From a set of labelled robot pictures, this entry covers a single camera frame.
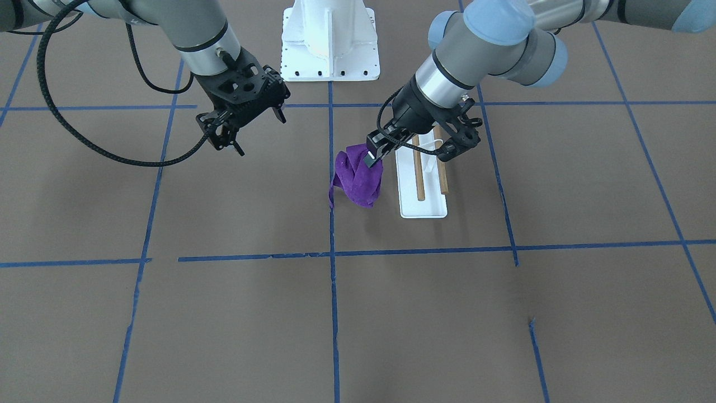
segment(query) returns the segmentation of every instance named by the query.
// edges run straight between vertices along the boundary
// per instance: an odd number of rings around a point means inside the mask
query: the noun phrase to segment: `wooden dowel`
[[[412,137],[410,143],[414,146],[419,146],[417,134]],[[425,182],[422,179],[422,160],[420,159],[420,152],[412,151],[412,160],[415,164],[415,186],[417,187],[417,200],[422,202],[425,200]]]

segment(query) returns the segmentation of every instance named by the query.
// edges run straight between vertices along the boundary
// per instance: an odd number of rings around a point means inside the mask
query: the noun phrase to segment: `black cable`
[[[130,40],[130,49],[132,50],[132,57],[134,57],[135,65],[137,65],[137,70],[139,70],[139,74],[142,76],[142,80],[144,80],[145,84],[147,84],[149,88],[153,89],[154,91],[159,91],[160,93],[165,94],[183,94],[187,92],[191,85],[194,83],[194,73],[189,74],[189,82],[181,90],[166,90],[165,88],[158,87],[152,84],[151,81],[149,81],[149,78],[147,78],[147,75],[144,73],[144,69],[142,68],[142,63],[139,61],[139,54],[137,53],[137,44],[134,40],[134,32],[132,31],[132,26],[129,24],[126,25],[127,38]]]
[[[382,118],[382,116],[383,116],[383,111],[385,110],[385,108],[387,108],[387,106],[388,106],[388,104],[390,103],[390,101],[392,101],[393,99],[395,99],[395,97],[398,96],[398,93],[400,92],[400,90],[402,90],[402,87],[398,88],[398,91],[395,91],[395,92],[393,93],[393,95],[391,95],[390,97],[388,97],[388,99],[386,99],[385,102],[383,103],[383,105],[380,107],[380,110],[378,110],[378,118],[376,119],[376,123],[375,123],[376,126],[378,127],[378,131],[379,131],[385,138],[387,138],[388,141],[390,141],[390,142],[393,143],[393,144],[396,144],[396,145],[401,146],[401,147],[408,147],[408,148],[410,148],[411,150],[416,150],[416,151],[419,151],[419,152],[421,152],[421,153],[423,153],[423,154],[427,154],[427,155],[429,155],[429,156],[436,156],[436,155],[438,155],[438,154],[440,153],[438,150],[426,150],[425,148],[421,148],[421,147],[418,147],[418,146],[414,146],[414,145],[412,145],[412,144],[410,144],[410,143],[406,143],[406,142],[404,142],[404,141],[398,140],[397,138],[394,138],[393,136],[391,136],[390,134],[388,134],[385,130],[383,130],[383,127],[381,127],[380,121],[381,121],[381,118]]]
[[[52,96],[49,94],[49,88],[47,87],[47,76],[45,74],[45,57],[47,55],[47,45],[49,44],[50,38],[52,38],[52,34],[54,33],[54,30],[57,28],[57,25],[59,25],[60,21],[65,18],[72,10],[76,9],[78,6],[87,3],[89,0],[74,0],[73,2],[66,5],[60,12],[49,22],[49,25],[45,29],[45,33],[42,35],[42,39],[40,39],[40,44],[37,47],[37,80],[39,81],[40,85],[40,91],[42,92],[42,97],[45,99],[45,103],[47,104],[47,107],[49,108],[50,112],[52,112],[52,115],[57,119],[59,124],[62,125],[67,131],[70,132],[77,140],[82,142],[82,144],[86,145],[87,147],[91,148],[93,151],[97,152],[98,154],[105,156],[109,159],[112,159],[119,163],[126,163],[127,165],[133,165],[133,166],[169,166],[174,165],[175,163],[180,163],[181,161],[186,160],[187,158],[191,157],[203,144],[206,142],[206,139],[209,138],[209,132],[205,132],[204,136],[199,140],[198,143],[194,147],[192,147],[189,151],[187,151],[184,155],[174,158],[173,160],[169,161],[158,161],[158,162],[149,162],[149,161],[138,161],[128,158],[123,158],[120,156],[117,156],[113,153],[110,153],[109,151],[106,151],[105,149],[97,146],[93,142],[91,142],[89,139],[84,137],[82,134],[80,134],[75,128],[72,127],[72,125],[67,122],[67,120],[62,116],[62,114],[57,109],[57,106],[54,104],[54,101],[52,100]]]
[[[66,25],[63,25],[62,27],[60,27],[58,29],[55,29],[54,33],[56,34],[57,32],[64,31],[65,29],[70,28],[72,25],[74,25],[75,22],[78,22],[79,19],[82,18],[83,15],[84,15],[84,13],[79,13],[78,15],[75,16],[75,18],[73,18],[72,21],[68,22]],[[9,32],[11,34],[15,34],[15,35],[43,35],[44,34],[44,31],[43,32],[7,31],[7,32]]]

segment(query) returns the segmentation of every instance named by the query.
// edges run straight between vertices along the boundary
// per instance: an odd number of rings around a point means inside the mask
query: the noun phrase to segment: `white mounting plate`
[[[418,135],[418,143],[427,150],[435,149],[435,134]],[[437,171],[437,157],[420,154],[422,179],[425,183],[425,200],[417,200],[415,183],[415,163],[413,151],[400,147],[395,151],[395,163],[398,174],[398,199],[400,216],[403,218],[445,218],[448,215],[448,202],[440,193],[440,177]]]
[[[375,29],[375,11],[365,10]],[[284,31],[292,11],[293,7],[284,10]],[[281,76],[285,81],[373,81],[380,77],[377,43],[354,43],[349,53],[335,58],[330,72],[330,60],[315,56],[304,43],[282,42]]]

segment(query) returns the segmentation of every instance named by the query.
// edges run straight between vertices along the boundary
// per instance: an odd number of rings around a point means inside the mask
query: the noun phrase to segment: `purple cloth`
[[[346,192],[351,202],[361,207],[371,208],[380,195],[380,179],[383,176],[383,161],[372,168],[363,163],[368,154],[365,144],[358,144],[339,152],[336,157],[336,170],[333,183],[328,191],[328,199],[333,208],[333,189],[338,186]]]

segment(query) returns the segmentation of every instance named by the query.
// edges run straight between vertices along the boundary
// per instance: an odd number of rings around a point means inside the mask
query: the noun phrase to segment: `grid line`
[[[502,186],[502,178],[500,176],[500,167],[497,164],[497,154],[495,153],[495,144],[493,143],[492,133],[490,132],[490,120],[488,119],[488,111],[485,107],[485,99],[483,98],[483,90],[478,85],[478,97],[480,98],[480,109],[483,112],[483,120],[485,121],[485,134],[488,138],[488,145],[490,146],[490,155],[493,160],[493,168],[495,169],[495,178],[497,179],[497,187],[500,192],[500,198],[502,199],[502,208],[505,215],[505,225],[507,227],[507,235],[510,237],[510,246],[512,247],[512,256],[515,260],[515,266],[520,265],[520,257],[517,254],[517,247],[515,245],[515,235],[512,232],[512,221],[510,220],[510,210],[507,207],[507,198],[505,198],[505,189]]]
[[[1,269],[13,267],[60,267],[60,266],[90,266],[90,265],[131,265],[142,261],[139,259],[97,259],[97,260],[50,260],[44,262],[0,262]]]
[[[58,106],[59,110],[144,110],[144,109],[196,109],[197,105],[83,105],[83,106]],[[13,106],[7,110],[16,110],[21,112],[34,112],[39,110],[49,110],[47,106]]]
[[[333,82],[328,81],[328,155],[329,155],[329,185],[333,186],[334,175],[334,157],[333,157],[333,140],[334,140],[334,121],[333,121]],[[338,353],[338,295],[336,287],[336,217],[335,207],[331,203],[330,206],[330,247],[329,252],[331,261],[331,316],[333,325],[333,399],[335,403],[341,402],[341,376]]]
[[[689,245],[716,245],[716,240],[687,240]],[[663,247],[681,246],[682,241],[641,241],[641,242],[603,242],[584,244],[552,244],[552,245],[516,245],[518,251],[529,250],[582,250],[582,249],[609,249],[609,248],[630,248],[630,247]],[[179,257],[178,262],[212,262],[225,260],[260,260],[260,259],[301,259],[310,257],[330,257],[332,253],[336,257],[348,256],[388,256],[388,255],[428,255],[445,253],[479,253],[479,252],[510,252],[513,248],[506,246],[486,247],[444,247],[431,249],[394,249],[394,250],[344,250],[328,252],[308,253],[284,253],[271,255],[219,255],[219,256],[190,256]]]
[[[549,390],[547,390],[547,380],[544,376],[544,367],[542,367],[542,355],[539,354],[539,345],[537,344],[537,335],[535,333],[535,318],[530,321],[530,338],[532,339],[532,350],[535,354],[535,362],[537,364],[537,372],[539,373],[539,382],[542,386],[542,395],[544,403],[549,403]]]
[[[37,29],[35,32],[40,32],[42,30],[42,24],[37,26]],[[30,41],[30,45],[27,47],[27,53],[25,54],[25,58],[22,60],[22,65],[20,65],[20,70],[17,72],[17,76],[15,77],[15,82],[12,84],[12,89],[10,90],[10,95],[7,97],[7,101],[5,102],[5,108],[3,108],[2,113],[0,113],[0,127],[2,127],[2,124],[5,122],[5,117],[7,116],[8,112],[10,111],[10,105],[12,105],[12,99],[15,98],[15,92],[17,92],[18,86],[20,86],[20,80],[22,80],[22,75],[25,73],[25,69],[27,68],[27,63],[30,61],[30,56],[32,56],[32,51],[35,49],[35,44],[37,43],[38,35],[34,35],[32,37],[32,41]]]
[[[564,106],[564,105],[625,105],[624,101],[501,101],[489,102],[485,101],[485,106]],[[716,105],[716,100],[662,100],[662,101],[629,101],[630,105]],[[335,103],[333,108],[380,108],[381,103]],[[331,108],[327,103],[293,103],[285,104],[285,108],[297,109],[321,109]],[[171,105],[78,105],[78,106],[59,106],[59,110],[142,110],[142,109],[171,109]],[[198,105],[176,105],[175,109],[196,109]],[[6,108],[0,107],[0,111],[22,111],[36,112],[49,110],[47,106],[11,106]]]
[[[701,279],[701,274],[699,274],[699,270],[696,267],[696,263],[694,262],[694,259],[691,256],[691,251],[689,250],[689,246],[686,243],[686,240],[684,239],[684,235],[681,231],[681,227],[679,226],[679,222],[677,221],[676,214],[674,214],[674,210],[672,209],[671,203],[669,202],[669,198],[667,197],[667,193],[666,193],[666,190],[664,189],[664,185],[662,184],[662,181],[659,178],[659,174],[657,173],[656,166],[654,165],[652,157],[649,154],[649,149],[647,148],[647,144],[644,141],[644,136],[642,135],[642,131],[639,128],[637,118],[634,116],[634,111],[632,110],[632,107],[629,104],[629,100],[627,99],[627,94],[626,94],[626,92],[624,92],[624,88],[621,85],[621,80],[619,80],[619,76],[616,73],[614,64],[611,62],[611,57],[609,56],[609,52],[607,52],[607,50],[606,50],[606,45],[604,44],[604,40],[601,38],[601,34],[599,33],[599,28],[596,26],[596,24],[594,22],[592,22],[591,25],[594,28],[594,34],[596,34],[596,38],[598,39],[601,49],[604,52],[606,61],[609,64],[609,69],[611,70],[611,73],[614,76],[614,81],[616,81],[616,86],[619,88],[621,97],[624,99],[624,104],[627,108],[626,110],[629,113],[629,117],[632,120],[632,125],[634,126],[634,130],[637,132],[637,137],[639,138],[639,143],[641,144],[642,150],[644,151],[644,156],[646,156],[646,158],[647,158],[647,162],[649,163],[649,168],[652,170],[652,174],[654,175],[654,180],[656,181],[657,186],[659,187],[659,192],[661,193],[664,203],[666,204],[667,210],[669,211],[669,216],[671,217],[672,223],[674,224],[674,228],[676,229],[676,233],[679,237],[679,241],[681,241],[681,244],[684,248],[684,253],[686,254],[686,258],[689,261],[689,265],[691,265],[691,270],[694,273],[694,277],[696,278],[696,282],[699,285],[699,289],[701,290],[701,294],[704,298],[704,301],[706,302],[706,306],[708,307],[709,312],[711,313],[711,319],[713,320],[714,324],[716,324],[716,311],[714,311],[714,307],[713,307],[713,304],[711,303],[711,299],[709,298],[709,294],[706,291],[706,287],[704,286],[703,280]]]
[[[174,88],[178,89],[181,84],[181,76],[184,68],[184,61],[181,60],[179,62],[179,69],[177,72],[176,77],[176,83]],[[162,145],[162,155],[160,161],[164,161],[167,156],[167,147],[169,144],[169,137],[171,136],[172,132],[172,124],[174,123],[174,112],[176,111],[177,99],[178,94],[174,94],[172,96],[172,108],[169,109],[169,118],[167,121],[167,129],[164,134],[164,144]],[[154,193],[152,196],[152,205],[150,207],[149,211],[149,218],[147,219],[147,230],[145,233],[144,238],[144,245],[142,246],[142,260],[139,264],[139,268],[137,269],[137,281],[135,283],[135,290],[134,290],[134,296],[132,299],[132,316],[130,320],[130,324],[127,327],[127,333],[125,335],[125,342],[124,346],[122,348],[122,358],[120,359],[120,370],[117,374],[117,383],[115,385],[115,394],[114,398],[112,399],[112,403],[119,403],[120,400],[120,394],[122,391],[122,383],[124,382],[124,376],[125,376],[125,369],[127,367],[127,356],[129,355],[130,350],[130,343],[132,341],[132,331],[134,330],[134,323],[135,323],[135,317],[137,315],[137,308],[139,305],[139,295],[140,295],[140,283],[142,282],[142,277],[144,276],[144,270],[147,262],[147,251],[149,250],[149,242],[152,237],[152,225],[154,223],[154,216],[157,209],[157,200],[159,198],[159,189],[161,187],[162,183],[162,172],[164,171],[163,167],[159,167],[157,169],[157,178],[154,183]]]

